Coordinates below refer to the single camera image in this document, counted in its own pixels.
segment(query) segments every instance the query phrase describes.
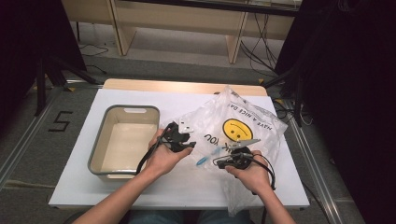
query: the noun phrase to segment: smiley face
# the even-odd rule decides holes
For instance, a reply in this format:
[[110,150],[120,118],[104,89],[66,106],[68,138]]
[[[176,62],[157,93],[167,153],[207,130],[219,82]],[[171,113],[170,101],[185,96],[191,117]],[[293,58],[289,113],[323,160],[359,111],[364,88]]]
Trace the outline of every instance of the smiley face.
[[253,132],[238,119],[227,119],[223,124],[224,134],[233,141],[253,139]]

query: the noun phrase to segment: tray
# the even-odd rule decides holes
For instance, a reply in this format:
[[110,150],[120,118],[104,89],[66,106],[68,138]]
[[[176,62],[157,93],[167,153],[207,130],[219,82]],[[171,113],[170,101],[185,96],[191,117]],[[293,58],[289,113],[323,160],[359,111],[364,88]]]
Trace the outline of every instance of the tray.
[[151,105],[113,105],[105,112],[88,161],[94,175],[132,178],[157,132],[160,111]]

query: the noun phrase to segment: fingers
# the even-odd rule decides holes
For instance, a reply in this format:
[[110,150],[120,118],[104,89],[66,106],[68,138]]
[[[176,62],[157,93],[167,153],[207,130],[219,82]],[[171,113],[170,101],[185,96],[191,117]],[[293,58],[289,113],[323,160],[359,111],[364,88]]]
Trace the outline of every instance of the fingers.
[[234,176],[236,176],[236,177],[238,177],[239,174],[242,172],[242,170],[236,169],[236,168],[233,167],[233,166],[226,166],[226,167],[225,167],[225,170],[226,170],[228,173],[230,173],[230,174],[232,174],[232,175],[234,175]]
[[253,150],[253,151],[251,151],[251,154],[253,154],[253,155],[261,155],[262,152],[259,151],[259,150]]
[[152,136],[151,140],[148,142],[148,148],[152,147],[156,142],[157,138],[163,134],[163,129],[157,130],[157,132]]
[[192,153],[192,147],[187,147],[177,153],[179,159],[183,159]]

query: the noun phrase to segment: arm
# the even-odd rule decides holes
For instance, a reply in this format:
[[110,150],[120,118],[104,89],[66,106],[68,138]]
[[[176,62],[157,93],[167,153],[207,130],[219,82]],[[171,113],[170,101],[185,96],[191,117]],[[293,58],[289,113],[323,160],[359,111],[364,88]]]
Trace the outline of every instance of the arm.
[[[252,153],[253,155],[262,154],[260,151],[252,151]],[[267,165],[267,162],[260,156],[255,156],[254,159]],[[267,209],[268,215],[274,223],[295,223],[282,202],[271,189],[266,170],[254,162],[246,170],[238,170],[232,166],[226,166],[225,169],[228,173],[240,179],[247,189],[259,195]]]
[[[161,133],[162,131],[158,131],[154,135],[149,143],[150,146],[155,144],[157,136]],[[191,151],[192,148],[186,148],[174,153],[165,145],[160,145],[148,159],[146,168],[139,175],[108,195],[74,223],[119,223],[143,190],[160,176],[169,173]]]

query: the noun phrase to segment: white plastic bag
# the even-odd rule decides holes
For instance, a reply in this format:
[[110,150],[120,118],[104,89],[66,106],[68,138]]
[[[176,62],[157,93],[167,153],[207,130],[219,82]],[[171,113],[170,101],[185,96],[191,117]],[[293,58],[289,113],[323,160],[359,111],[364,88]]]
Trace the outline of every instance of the white plastic bag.
[[229,152],[221,147],[237,140],[260,139],[250,150],[260,150],[273,165],[279,151],[280,137],[287,125],[270,111],[255,106],[240,97],[229,86],[223,92],[175,122],[193,129],[189,142],[196,142],[191,157],[197,167],[211,171],[223,179],[223,189],[228,200],[231,216],[244,209],[253,196],[242,183],[220,170],[212,161]]

